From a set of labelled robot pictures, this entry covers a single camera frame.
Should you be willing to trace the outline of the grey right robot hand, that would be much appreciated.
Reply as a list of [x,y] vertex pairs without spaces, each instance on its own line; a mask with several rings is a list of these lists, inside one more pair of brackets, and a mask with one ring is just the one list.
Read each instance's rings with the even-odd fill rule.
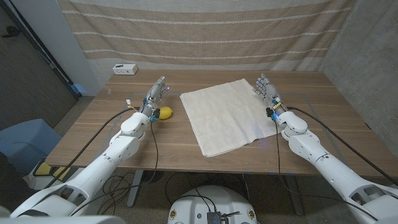
[[270,117],[279,117],[287,109],[284,107],[282,98],[273,84],[264,73],[256,81],[256,87],[252,89],[267,106],[267,115]]

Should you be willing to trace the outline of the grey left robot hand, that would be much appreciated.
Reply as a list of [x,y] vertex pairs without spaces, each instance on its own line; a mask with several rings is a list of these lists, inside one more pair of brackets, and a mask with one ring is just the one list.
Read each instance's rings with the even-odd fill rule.
[[152,116],[153,112],[159,107],[162,97],[168,89],[169,88],[165,86],[165,77],[161,76],[147,92],[139,112],[146,116]]

